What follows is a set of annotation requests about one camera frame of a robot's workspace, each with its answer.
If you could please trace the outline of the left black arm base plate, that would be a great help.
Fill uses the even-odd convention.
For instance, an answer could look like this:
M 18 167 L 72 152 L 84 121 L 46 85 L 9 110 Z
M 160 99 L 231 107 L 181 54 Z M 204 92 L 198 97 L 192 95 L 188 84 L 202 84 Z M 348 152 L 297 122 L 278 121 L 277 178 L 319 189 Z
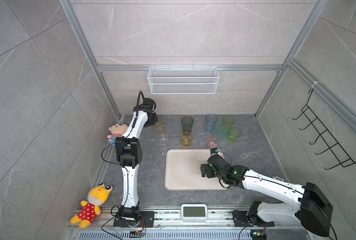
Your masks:
M 117 214 L 114 217 L 113 227 L 121 228 L 152 228 L 154 224 L 153 211 L 136 212 L 132 217 L 125 217 L 124 215 Z

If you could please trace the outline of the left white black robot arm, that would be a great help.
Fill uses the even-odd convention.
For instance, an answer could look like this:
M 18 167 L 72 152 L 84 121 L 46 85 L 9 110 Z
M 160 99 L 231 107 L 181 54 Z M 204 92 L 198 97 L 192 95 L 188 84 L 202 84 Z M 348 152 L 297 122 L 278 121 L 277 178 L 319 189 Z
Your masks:
M 155 101 L 139 92 L 130 125 L 123 136 L 115 140 L 116 157 L 123 175 L 123 199 L 118 215 L 120 219 L 132 224 L 138 223 L 141 219 L 137 176 L 143 152 L 139 137 L 144 128 L 157 122 L 155 109 Z

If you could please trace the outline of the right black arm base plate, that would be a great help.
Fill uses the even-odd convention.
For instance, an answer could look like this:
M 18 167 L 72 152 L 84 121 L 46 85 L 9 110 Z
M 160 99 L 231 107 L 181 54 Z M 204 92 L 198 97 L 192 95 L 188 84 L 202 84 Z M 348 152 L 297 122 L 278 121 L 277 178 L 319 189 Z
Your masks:
M 231 212 L 235 227 L 274 227 L 274 222 L 265 222 L 257 214 L 248 211 Z

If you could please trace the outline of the tall amber yellow glass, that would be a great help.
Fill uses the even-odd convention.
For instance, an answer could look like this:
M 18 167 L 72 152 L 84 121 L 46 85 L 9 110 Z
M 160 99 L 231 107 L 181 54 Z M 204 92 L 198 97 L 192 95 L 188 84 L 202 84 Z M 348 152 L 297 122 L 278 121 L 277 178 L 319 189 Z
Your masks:
M 161 125 L 163 125 L 163 118 L 161 117 L 161 116 L 158 116 L 157 117 L 157 121 L 156 121 L 156 123 L 153 125 L 155 128 L 157 128 L 157 127 L 159 127 L 159 126 L 161 126 Z

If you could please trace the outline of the blue glass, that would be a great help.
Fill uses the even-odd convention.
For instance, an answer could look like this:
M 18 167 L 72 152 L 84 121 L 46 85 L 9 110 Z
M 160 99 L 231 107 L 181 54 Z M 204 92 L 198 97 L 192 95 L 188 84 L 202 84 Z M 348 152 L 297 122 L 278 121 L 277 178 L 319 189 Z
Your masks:
M 205 132 L 208 134 L 212 134 L 214 132 L 214 129 L 216 127 L 218 121 L 218 117 L 215 114 L 208 114 L 205 117 Z

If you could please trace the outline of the clear transparent glass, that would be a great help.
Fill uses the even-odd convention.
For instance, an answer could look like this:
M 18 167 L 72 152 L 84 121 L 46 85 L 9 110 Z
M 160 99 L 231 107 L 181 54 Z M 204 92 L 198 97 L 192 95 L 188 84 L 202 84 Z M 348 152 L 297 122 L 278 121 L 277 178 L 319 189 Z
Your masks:
M 156 133 L 159 137 L 159 142 L 162 145 L 167 145 L 169 138 L 169 128 L 165 125 L 160 125 L 156 128 Z

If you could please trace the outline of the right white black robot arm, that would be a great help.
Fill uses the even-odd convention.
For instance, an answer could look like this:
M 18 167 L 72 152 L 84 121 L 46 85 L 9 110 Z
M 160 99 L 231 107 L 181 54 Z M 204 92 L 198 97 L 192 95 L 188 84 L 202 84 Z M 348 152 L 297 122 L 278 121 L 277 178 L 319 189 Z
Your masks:
M 333 206 L 320 188 L 312 183 L 298 185 L 261 175 L 241 165 L 230 165 L 216 149 L 211 150 L 207 164 L 200 166 L 203 178 L 218 178 L 223 188 L 238 187 L 256 191 L 280 201 L 252 203 L 247 213 L 233 211 L 236 226 L 272 227 L 275 222 L 300 224 L 310 233 L 329 237 Z

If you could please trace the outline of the beige plastic tray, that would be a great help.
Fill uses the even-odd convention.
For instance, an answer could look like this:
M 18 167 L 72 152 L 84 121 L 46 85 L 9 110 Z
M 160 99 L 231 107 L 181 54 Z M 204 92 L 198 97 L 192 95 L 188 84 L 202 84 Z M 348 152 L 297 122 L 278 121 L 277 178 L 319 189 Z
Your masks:
M 209 149 L 169 150 L 166 153 L 164 185 L 170 191 L 224 191 L 218 178 L 202 177 L 201 165 L 210 158 Z

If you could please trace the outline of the dark grey smoked glass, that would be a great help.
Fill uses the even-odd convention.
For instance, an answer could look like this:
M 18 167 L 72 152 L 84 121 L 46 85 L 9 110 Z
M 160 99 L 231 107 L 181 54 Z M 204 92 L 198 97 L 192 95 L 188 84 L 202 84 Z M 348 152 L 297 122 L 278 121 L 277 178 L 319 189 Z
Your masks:
M 183 132 L 192 132 L 194 119 L 190 116 L 184 116 L 181 120 Z

